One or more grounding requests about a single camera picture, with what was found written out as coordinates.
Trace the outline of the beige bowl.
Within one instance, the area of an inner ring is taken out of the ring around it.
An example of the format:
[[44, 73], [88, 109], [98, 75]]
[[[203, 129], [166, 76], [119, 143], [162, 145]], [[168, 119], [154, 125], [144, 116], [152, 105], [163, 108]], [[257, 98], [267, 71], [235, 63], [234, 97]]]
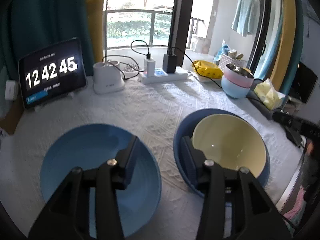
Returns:
[[245, 120], [230, 114], [213, 114], [195, 127], [193, 147], [207, 159], [231, 170], [248, 168], [257, 178], [266, 165], [266, 146], [262, 137]]

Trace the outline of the blue plate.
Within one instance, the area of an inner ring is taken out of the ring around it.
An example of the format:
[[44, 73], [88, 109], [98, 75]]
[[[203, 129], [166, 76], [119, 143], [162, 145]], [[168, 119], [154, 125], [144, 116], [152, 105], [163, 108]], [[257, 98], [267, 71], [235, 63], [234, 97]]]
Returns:
[[66, 207], [72, 218], [89, 213], [85, 237], [123, 239], [152, 219], [161, 197], [161, 175], [148, 147], [113, 125], [89, 124], [57, 139], [40, 174], [44, 200]]

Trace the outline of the large dark blue bowl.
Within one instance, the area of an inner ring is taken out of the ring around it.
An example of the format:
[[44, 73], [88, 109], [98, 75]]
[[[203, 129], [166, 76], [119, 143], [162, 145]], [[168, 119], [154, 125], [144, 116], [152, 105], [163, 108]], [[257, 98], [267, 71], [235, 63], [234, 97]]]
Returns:
[[185, 183], [200, 197], [197, 186], [199, 169], [192, 150], [201, 160], [211, 159], [221, 167], [238, 170], [247, 167], [266, 186], [270, 175], [270, 156], [258, 131], [243, 118], [221, 109], [207, 108], [186, 116], [174, 135], [174, 157]]

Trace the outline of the yellow tissue pack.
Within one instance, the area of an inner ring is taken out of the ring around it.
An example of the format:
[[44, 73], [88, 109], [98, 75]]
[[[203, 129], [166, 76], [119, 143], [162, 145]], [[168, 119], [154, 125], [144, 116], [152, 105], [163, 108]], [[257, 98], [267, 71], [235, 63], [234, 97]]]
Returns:
[[286, 96], [285, 94], [278, 92], [269, 79], [257, 84], [254, 93], [271, 111], [280, 107]]

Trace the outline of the grey folded towel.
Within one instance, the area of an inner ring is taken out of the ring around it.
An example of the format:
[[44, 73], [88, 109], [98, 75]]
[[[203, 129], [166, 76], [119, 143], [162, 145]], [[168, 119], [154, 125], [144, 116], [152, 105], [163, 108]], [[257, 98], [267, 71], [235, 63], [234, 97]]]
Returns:
[[261, 114], [267, 120], [273, 120], [276, 122], [284, 121], [284, 113], [282, 113], [279, 109], [269, 110], [252, 90], [249, 91], [246, 98], [261, 112]]

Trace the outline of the white bedspread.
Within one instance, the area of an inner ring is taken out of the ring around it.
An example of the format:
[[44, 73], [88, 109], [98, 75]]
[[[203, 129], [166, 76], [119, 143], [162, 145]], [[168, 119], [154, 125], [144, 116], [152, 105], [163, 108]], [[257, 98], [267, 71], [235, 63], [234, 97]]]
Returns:
[[286, 190], [302, 156], [283, 128], [267, 120], [247, 99], [233, 100], [212, 83], [187, 81], [144, 85], [127, 81], [116, 93], [95, 94], [92, 79], [72, 98], [23, 113], [14, 135], [1, 141], [1, 202], [15, 225], [27, 235], [44, 201], [40, 169], [53, 142], [75, 127], [105, 123], [137, 135], [155, 156], [162, 176], [162, 196], [152, 220], [134, 239], [194, 239], [202, 198], [192, 193], [175, 164], [173, 138], [190, 113], [218, 108], [249, 122], [263, 138], [271, 161], [265, 187], [273, 202]]

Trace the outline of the light blue bowl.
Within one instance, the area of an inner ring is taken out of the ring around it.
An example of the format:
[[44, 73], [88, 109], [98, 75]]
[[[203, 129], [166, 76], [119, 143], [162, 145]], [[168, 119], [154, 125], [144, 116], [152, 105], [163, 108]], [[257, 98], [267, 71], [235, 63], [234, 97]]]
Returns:
[[221, 86], [223, 91], [234, 99], [242, 99], [245, 98], [250, 90], [250, 88], [244, 88], [239, 85], [236, 85], [229, 81], [225, 76], [221, 79]]

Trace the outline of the steel bowl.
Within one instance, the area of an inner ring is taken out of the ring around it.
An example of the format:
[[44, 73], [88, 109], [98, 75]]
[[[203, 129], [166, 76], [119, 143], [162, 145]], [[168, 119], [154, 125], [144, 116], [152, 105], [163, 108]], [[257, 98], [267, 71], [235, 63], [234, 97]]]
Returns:
[[227, 70], [227, 69], [232, 71], [232, 72], [235, 72], [238, 75], [244, 76], [246, 78], [249, 78], [249, 79], [253, 79], [254, 78], [253, 74], [249, 70], [247, 70], [246, 68], [243, 68], [243, 67], [240, 67], [240, 66], [236, 66], [234, 64], [227, 64], [225, 66], [225, 70]]

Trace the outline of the pink bowl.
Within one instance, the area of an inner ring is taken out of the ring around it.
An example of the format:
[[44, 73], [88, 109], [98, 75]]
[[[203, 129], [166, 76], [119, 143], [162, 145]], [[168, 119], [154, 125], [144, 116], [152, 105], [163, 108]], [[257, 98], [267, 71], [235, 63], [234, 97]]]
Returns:
[[243, 68], [240, 69], [245, 72], [245, 75], [243, 75], [241, 72], [233, 71], [225, 66], [223, 75], [226, 77], [226, 79], [236, 85], [239, 85], [240, 87], [250, 88], [254, 81], [254, 76]]

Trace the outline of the white desk lamp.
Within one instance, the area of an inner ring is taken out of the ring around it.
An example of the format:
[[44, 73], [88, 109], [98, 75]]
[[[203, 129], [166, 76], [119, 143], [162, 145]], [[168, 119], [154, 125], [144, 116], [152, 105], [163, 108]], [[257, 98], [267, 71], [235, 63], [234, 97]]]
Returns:
[[125, 86], [120, 63], [110, 60], [107, 54], [107, 2], [86, 0], [88, 29], [96, 61], [93, 64], [93, 90], [96, 94], [117, 92]]

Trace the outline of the white power strip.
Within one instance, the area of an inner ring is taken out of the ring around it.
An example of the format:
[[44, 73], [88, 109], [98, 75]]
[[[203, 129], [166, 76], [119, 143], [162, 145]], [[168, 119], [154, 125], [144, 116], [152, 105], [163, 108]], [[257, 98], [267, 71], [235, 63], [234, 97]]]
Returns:
[[164, 83], [164, 82], [172, 82], [179, 80], [186, 80], [188, 78], [188, 71], [183, 69], [182, 67], [176, 67], [176, 71], [174, 73], [166, 73], [162, 68], [155, 69], [154, 76], [146, 76], [145, 73], [140, 73], [138, 80], [144, 84], [153, 84], [153, 83]]

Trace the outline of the yellow wipes pack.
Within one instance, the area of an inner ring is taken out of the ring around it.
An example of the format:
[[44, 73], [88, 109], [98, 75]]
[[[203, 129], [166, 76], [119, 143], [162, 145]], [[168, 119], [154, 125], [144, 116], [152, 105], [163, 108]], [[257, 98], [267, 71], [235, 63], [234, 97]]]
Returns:
[[214, 63], [197, 60], [191, 64], [194, 76], [202, 83], [209, 83], [211, 80], [220, 83], [223, 76], [222, 70]]

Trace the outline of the white basket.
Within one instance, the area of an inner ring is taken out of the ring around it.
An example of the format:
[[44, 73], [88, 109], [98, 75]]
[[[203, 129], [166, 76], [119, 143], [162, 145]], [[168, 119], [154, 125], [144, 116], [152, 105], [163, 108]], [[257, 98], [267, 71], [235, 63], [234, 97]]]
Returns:
[[225, 54], [222, 54], [219, 61], [219, 68], [224, 72], [224, 68], [227, 64], [233, 64], [238, 67], [246, 67], [246, 61], [233, 59]]

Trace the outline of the white charger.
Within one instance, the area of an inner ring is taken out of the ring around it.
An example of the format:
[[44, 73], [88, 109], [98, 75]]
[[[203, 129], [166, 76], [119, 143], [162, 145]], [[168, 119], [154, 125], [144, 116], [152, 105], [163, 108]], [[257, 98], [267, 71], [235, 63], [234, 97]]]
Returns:
[[144, 59], [144, 75], [154, 77], [156, 61], [154, 59]]

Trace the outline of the tablet showing clock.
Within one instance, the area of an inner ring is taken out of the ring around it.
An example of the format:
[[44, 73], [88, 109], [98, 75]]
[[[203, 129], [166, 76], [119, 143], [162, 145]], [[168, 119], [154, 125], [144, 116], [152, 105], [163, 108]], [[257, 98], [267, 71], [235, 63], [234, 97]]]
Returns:
[[23, 106], [31, 109], [87, 85], [80, 40], [75, 37], [18, 61]]

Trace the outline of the black charger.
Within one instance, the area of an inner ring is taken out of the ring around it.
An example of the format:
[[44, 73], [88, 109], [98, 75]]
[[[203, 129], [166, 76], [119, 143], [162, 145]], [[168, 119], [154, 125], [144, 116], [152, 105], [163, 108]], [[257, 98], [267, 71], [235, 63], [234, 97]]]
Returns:
[[163, 56], [163, 70], [167, 74], [174, 73], [177, 66], [177, 56], [175, 54], [164, 54]]

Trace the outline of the hanging blue towel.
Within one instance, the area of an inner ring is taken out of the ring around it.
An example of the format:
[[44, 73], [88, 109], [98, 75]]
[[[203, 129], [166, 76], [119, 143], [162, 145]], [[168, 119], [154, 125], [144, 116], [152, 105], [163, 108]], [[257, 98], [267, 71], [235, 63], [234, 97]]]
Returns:
[[232, 29], [242, 37], [255, 34], [260, 17], [260, 0], [238, 0]]

